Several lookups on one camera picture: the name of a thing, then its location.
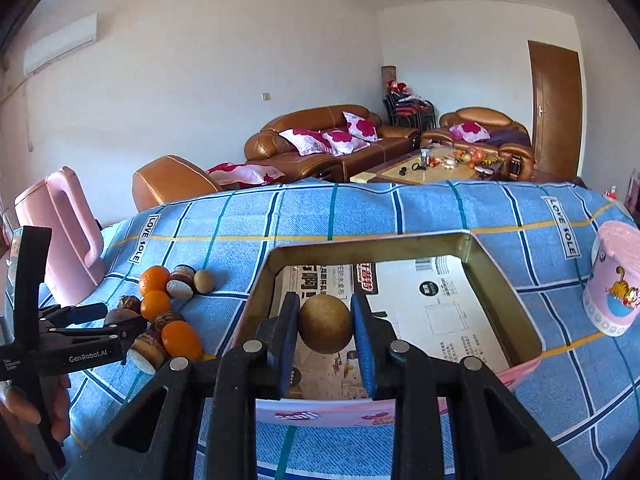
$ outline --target newspaper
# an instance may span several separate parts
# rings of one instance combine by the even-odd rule
[[[494,372],[509,367],[494,330],[452,255],[354,266],[290,266],[282,271],[280,304],[287,292],[301,302],[331,294],[350,305],[354,291],[367,294],[376,316],[388,320],[398,338],[428,355],[459,362],[475,355]],[[310,350],[298,336],[294,366],[300,382],[289,393],[303,399],[367,397],[353,338],[340,352]]]

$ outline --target blue checkered bedsheet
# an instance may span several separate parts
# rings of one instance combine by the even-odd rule
[[[581,256],[566,259],[544,196],[557,197]],[[128,261],[150,214],[160,219],[140,264]],[[205,351],[221,354],[238,323],[268,251],[283,244],[469,229],[504,269],[546,343],[538,369],[517,389],[533,414],[585,479],[603,479],[640,428],[640,323],[619,338],[602,336],[586,317],[582,289],[590,252],[607,220],[630,221],[603,197],[569,184],[440,182],[428,186],[329,184],[223,192],[140,213],[103,231],[108,273],[87,302],[114,308],[135,294],[140,273],[154,264],[210,269],[217,289],[182,312]],[[53,303],[44,288],[42,304]],[[70,462],[148,381],[131,363],[73,374]],[[442,417],[447,472],[453,472],[447,417]],[[201,431],[196,477],[202,477]],[[257,425],[258,472],[289,479],[387,478],[393,430],[289,428]]]

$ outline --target leather armchair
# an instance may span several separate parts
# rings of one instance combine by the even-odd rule
[[[137,170],[131,188],[138,211],[219,191],[204,171],[177,155],[161,156]]]
[[[462,150],[468,149],[470,146],[477,146],[494,155],[494,152],[497,152],[498,156],[504,159],[500,176],[503,180],[532,180],[536,163],[532,148],[521,146],[520,144],[503,144],[500,148],[495,148],[482,142],[470,144],[462,140],[454,141],[453,136],[449,133],[449,128],[467,121],[480,124],[489,133],[506,128],[520,130],[527,135],[529,134],[523,124],[514,121],[498,110],[483,107],[460,108],[455,112],[444,114],[440,118],[440,128],[424,132],[420,136],[420,145],[426,146],[430,142],[439,142],[442,145],[453,146]]]
[[[279,135],[292,128],[321,131],[346,127],[343,111],[373,122],[382,140],[349,155],[336,157],[316,153],[300,156],[296,148]],[[275,118],[247,140],[244,156],[249,163],[269,164],[278,168],[285,174],[285,182],[295,182],[308,176],[348,182],[349,177],[354,174],[409,153],[417,147],[419,136],[420,131],[416,128],[382,125],[380,117],[363,106],[335,105],[299,110]]]

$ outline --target human hand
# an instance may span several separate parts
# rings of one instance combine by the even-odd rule
[[[70,433],[70,403],[67,390],[71,388],[71,380],[68,375],[61,375],[59,379],[60,382],[53,402],[51,434],[58,442],[62,442]],[[11,387],[6,382],[0,382],[0,415],[4,418],[4,422],[20,448],[25,453],[33,454],[21,423],[39,424],[40,413],[17,388]]]

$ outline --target pillow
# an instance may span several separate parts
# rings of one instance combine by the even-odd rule
[[[229,164],[223,162],[207,170],[209,178],[220,186],[229,184],[270,184],[277,178],[284,176],[284,173],[273,166],[262,166],[260,164]]]
[[[293,144],[300,155],[311,155],[312,153],[331,154],[331,143],[323,139],[319,132],[294,128],[280,132],[279,135]]]
[[[449,128],[454,140],[465,140],[466,142],[479,142],[480,140],[490,139],[491,136],[480,124],[466,122],[456,124]]]
[[[331,154],[334,156],[349,155],[350,153],[370,146],[366,140],[354,137],[338,128],[322,132],[322,138],[329,141],[332,148]]]
[[[376,125],[374,123],[348,112],[342,112],[342,114],[344,115],[344,118],[347,119],[349,133],[352,136],[369,142],[376,142],[377,140],[380,140],[376,133]]]

